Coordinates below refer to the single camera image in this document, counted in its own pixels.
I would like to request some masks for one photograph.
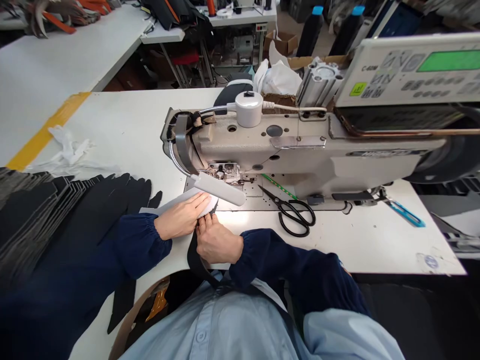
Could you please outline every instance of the blue spool cap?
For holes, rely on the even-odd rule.
[[[364,11],[365,11],[365,6],[359,5],[353,8],[353,10],[351,11],[351,14],[353,16],[360,16],[364,13]]]
[[[311,14],[312,15],[322,15],[323,12],[324,12],[324,7],[323,6],[315,6],[313,8]]]

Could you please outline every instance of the white work table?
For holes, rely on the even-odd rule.
[[[163,205],[183,192],[186,180],[162,149],[160,134],[169,108],[211,107],[221,90],[92,93],[65,127],[77,141],[89,138],[94,142],[95,147],[88,156],[97,163],[115,164],[122,172],[136,178],[151,179],[152,194],[163,191],[160,204]],[[21,141],[32,135],[31,130],[22,135],[2,133],[3,138],[9,136],[11,141]],[[0,144],[2,152],[5,147],[3,140]],[[48,160],[59,148],[51,141],[35,161]],[[337,253],[345,268],[353,273],[464,275],[462,265],[412,186],[398,180],[388,188],[388,194],[420,217],[426,227],[413,227],[384,203],[354,206],[348,215],[341,211],[317,212],[317,224],[305,238],[286,234],[280,226],[277,211],[219,211],[217,214],[220,222],[236,234],[249,229],[272,228],[291,245]],[[287,226],[297,230],[292,223],[287,223]],[[173,241],[171,253],[137,281],[135,300],[159,279],[188,269],[190,239],[189,235]],[[434,257],[438,268],[430,268],[425,256]],[[112,306],[113,294],[106,299],[96,319],[75,344],[70,359],[107,359],[120,327],[107,335]]]
[[[207,10],[207,6],[197,6],[199,10]],[[208,18],[214,28],[233,26],[233,25],[247,25],[255,23],[269,23],[277,21],[277,7],[272,1],[271,10],[255,10],[253,8],[243,8],[240,14],[233,13],[231,17],[221,18],[213,16]]]
[[[211,22],[216,27],[276,21],[275,7],[264,13],[244,10],[227,19],[229,24],[214,18]],[[0,164],[6,164],[70,95],[103,90],[141,43],[183,40],[182,29],[166,31],[159,23],[144,34],[153,24],[147,17],[124,4],[94,24],[77,27],[72,35],[54,31],[48,39],[24,36],[1,48],[0,134],[17,134],[2,139]]]
[[[197,8],[204,10],[207,7],[197,6]],[[273,6],[271,10],[264,10],[262,14],[252,8],[242,9],[240,14],[234,13],[229,18],[220,18],[214,16],[209,17],[208,19],[214,28],[256,23],[270,23],[277,21],[277,8]],[[174,27],[170,31],[167,31],[162,27],[162,25],[157,23],[152,32],[142,35],[140,39],[143,44],[165,44],[181,42],[184,39],[184,36],[185,32],[179,27]]]

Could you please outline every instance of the light blue shirt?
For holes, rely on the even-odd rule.
[[[255,279],[252,284],[284,308],[266,283]],[[311,312],[304,317],[303,333],[304,340],[297,330],[290,338],[268,299],[239,292],[220,296],[204,282],[120,359],[404,359],[397,341],[380,324],[356,312]]]

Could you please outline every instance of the person's left hand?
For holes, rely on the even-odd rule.
[[[209,205],[211,199],[209,193],[199,192],[157,217],[153,224],[160,238],[169,240],[193,233],[197,218]]]

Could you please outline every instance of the green measuring tape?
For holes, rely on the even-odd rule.
[[[287,194],[289,197],[291,197],[294,200],[298,200],[295,195],[293,195],[290,191],[287,191],[285,188],[283,188],[278,182],[274,181],[271,177],[269,177],[266,174],[261,174],[265,179],[270,181],[273,185],[275,185],[277,188],[282,190],[285,194]]]

